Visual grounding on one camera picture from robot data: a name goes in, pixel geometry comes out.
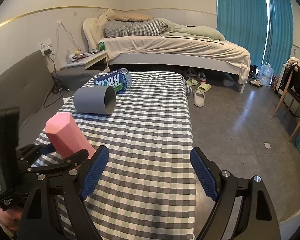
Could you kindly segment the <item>pink hexagonal cup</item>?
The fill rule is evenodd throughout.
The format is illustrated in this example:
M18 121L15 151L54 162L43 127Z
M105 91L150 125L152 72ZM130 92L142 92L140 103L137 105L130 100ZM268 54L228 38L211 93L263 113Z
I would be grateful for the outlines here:
M69 112L58 112L47 120L45 134L64 159L80 150L87 150L90 159L96 151Z

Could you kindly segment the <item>grey cylindrical cup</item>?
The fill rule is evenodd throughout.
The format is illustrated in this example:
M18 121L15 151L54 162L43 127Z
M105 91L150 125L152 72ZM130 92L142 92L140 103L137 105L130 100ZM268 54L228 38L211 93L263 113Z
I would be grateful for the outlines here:
M116 107L116 93L112 86L82 87L75 92L73 104L80 113L111 115Z

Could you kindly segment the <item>white paper on floor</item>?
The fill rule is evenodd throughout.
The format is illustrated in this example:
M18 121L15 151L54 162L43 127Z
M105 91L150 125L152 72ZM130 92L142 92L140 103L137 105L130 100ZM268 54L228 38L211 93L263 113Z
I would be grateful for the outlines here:
M270 145L269 142L265 142L264 146L265 146L266 149L271 149L271 145Z

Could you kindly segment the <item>white slipper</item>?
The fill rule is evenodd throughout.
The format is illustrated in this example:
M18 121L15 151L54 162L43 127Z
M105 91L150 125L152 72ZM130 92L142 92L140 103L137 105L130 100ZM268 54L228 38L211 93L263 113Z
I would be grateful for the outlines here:
M195 90L193 93L193 102L197 107L203 107L205 104L205 94L201 90Z

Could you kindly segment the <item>green slipper far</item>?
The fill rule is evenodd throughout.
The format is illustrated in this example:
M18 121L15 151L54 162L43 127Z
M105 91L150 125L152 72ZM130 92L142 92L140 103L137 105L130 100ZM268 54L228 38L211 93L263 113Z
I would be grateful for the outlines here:
M190 87L197 86L199 84L199 82L196 79L193 79L193 78L188 78L187 81L186 81L186 83Z

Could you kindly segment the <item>grey sneaker under bed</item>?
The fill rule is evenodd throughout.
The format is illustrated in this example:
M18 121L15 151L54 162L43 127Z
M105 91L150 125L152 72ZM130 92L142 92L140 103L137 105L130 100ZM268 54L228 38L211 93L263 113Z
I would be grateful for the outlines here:
M206 75L204 72L197 73L197 79L200 83L206 83Z

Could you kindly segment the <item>grey sofa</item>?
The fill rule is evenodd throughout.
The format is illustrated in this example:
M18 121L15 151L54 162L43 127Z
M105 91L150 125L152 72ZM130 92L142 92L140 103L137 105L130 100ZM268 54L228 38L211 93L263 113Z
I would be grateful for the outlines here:
M77 89L99 73L100 70L86 69L58 71L61 83L70 89L63 93L64 97L73 96ZM52 86L51 73L40 51L28 55L0 75L0 109L20 109L19 146L36 141L47 120L62 107L62 99L47 108L43 107ZM58 97L59 94L55 94L47 103Z

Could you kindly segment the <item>blue labelled plastic bottle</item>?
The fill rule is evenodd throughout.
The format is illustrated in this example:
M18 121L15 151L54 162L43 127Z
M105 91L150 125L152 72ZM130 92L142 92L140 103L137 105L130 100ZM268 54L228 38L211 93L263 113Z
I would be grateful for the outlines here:
M95 86L111 86L116 94L123 93L132 86L132 77L126 68L121 68L104 76L94 78Z

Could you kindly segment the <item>large water jug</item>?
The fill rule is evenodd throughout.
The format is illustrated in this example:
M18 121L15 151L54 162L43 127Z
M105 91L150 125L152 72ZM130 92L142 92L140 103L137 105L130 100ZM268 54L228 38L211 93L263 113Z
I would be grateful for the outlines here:
M271 64L266 62L266 64L261 66L259 73L259 79L264 86L269 86L272 80L274 70L271 68Z

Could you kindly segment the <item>beige bed sheet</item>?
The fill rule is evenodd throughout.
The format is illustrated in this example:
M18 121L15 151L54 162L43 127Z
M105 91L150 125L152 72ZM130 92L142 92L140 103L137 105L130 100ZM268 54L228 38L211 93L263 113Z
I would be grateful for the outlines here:
M179 54L205 57L224 61L239 72L239 82L247 82L251 58L245 48L229 41L198 40L176 36L124 36L107 37L101 40L105 43L110 60L121 54L156 53Z

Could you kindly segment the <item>white bedside table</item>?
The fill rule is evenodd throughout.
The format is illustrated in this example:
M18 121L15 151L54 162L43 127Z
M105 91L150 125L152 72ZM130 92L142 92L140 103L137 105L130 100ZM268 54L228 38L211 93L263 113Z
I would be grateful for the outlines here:
M108 51L104 50L104 51L99 51L98 53L95 53L91 56L82 58L76 62L70 62L67 63L65 66L60 67L60 70L68 70L70 68L74 69L74 68L83 68L83 69L88 69L91 66L93 66L95 63L98 63L100 61L105 60L106 61L106 65L108 66Z

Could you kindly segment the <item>wooden chair with clothes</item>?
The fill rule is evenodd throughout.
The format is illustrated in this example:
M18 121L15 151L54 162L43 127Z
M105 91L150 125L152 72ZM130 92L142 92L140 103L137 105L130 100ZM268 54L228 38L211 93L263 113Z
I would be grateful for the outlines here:
M277 106L275 107L274 112L272 113L272 117L275 116L276 112L278 111L280 105L283 103L287 95L289 95L292 98L287 112L289 112L294 102L296 102L300 107L300 59L296 57L290 57L285 65L286 67L284 70L283 79L281 81L281 87L283 88L283 92L281 94ZM298 132L299 129L300 129L300 118L296 124L295 129L290 135L288 142L292 141L292 139L294 138L295 134Z

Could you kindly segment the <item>light green blanket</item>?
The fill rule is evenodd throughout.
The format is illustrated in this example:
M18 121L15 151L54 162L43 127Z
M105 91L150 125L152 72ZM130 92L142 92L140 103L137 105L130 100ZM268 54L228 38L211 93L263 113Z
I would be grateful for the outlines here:
M210 27L206 27L206 26L187 27L185 25L173 23L170 20L165 18L157 18L157 20L166 23L167 29L162 34L165 36L206 39L206 40L214 40L219 42L224 42L226 40L222 33Z

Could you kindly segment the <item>green soda can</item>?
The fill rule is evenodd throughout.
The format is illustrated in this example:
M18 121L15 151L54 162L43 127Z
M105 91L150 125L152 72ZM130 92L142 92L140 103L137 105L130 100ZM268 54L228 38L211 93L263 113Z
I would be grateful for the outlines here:
M104 42L99 42L98 43L98 49L99 49L99 51L105 51L105 49L106 49L105 43Z

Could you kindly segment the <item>teal curtain right panel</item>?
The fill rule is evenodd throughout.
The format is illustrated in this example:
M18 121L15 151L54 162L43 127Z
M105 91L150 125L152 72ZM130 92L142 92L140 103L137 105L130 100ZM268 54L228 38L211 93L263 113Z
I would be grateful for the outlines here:
M264 63L280 75L290 58L293 42L293 12L291 0L269 0L270 21Z

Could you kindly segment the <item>teal curtain panel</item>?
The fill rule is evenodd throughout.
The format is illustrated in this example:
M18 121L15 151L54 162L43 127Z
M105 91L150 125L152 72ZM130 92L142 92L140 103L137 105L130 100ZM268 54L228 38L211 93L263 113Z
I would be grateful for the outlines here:
M269 0L270 21L264 63L280 75L290 58L293 42L293 12L291 0Z
M249 51L251 64L261 66L266 46L266 0L217 0L217 30L226 40Z

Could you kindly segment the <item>checkered pillow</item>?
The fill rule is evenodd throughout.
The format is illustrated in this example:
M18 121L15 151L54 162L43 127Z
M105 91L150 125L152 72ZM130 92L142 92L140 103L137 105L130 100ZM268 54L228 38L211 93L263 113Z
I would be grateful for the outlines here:
M160 36L168 28L161 20L150 19L143 22L109 21L104 29L106 37Z

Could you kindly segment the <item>teal curtain left panel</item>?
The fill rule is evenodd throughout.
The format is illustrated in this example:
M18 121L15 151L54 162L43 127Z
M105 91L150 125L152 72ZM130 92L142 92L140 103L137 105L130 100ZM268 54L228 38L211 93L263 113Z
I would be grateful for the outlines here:
M217 30L226 40L249 51L251 64L261 66L266 46L266 0L217 0Z

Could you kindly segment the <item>beige pillow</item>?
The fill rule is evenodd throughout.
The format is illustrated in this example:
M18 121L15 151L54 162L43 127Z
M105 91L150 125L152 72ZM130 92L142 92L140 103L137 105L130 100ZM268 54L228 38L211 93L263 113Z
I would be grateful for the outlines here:
M108 17L109 21L122 21L122 22L144 22L153 19L152 16L140 13L121 12L115 13Z

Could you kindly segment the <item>white bed frame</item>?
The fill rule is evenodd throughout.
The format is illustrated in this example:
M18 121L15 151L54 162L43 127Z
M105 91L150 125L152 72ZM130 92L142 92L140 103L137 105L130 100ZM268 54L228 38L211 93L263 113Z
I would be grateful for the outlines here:
M89 49L95 49L104 37L104 27L98 23L97 18L87 18L83 23L83 31L88 41ZM240 84L239 72L230 64L215 59L205 57L179 55L179 54L156 54L156 53L128 53L121 54L115 59L110 60L110 64L159 64L171 66L184 66L216 70L229 74L237 75L240 92L243 92L246 83Z

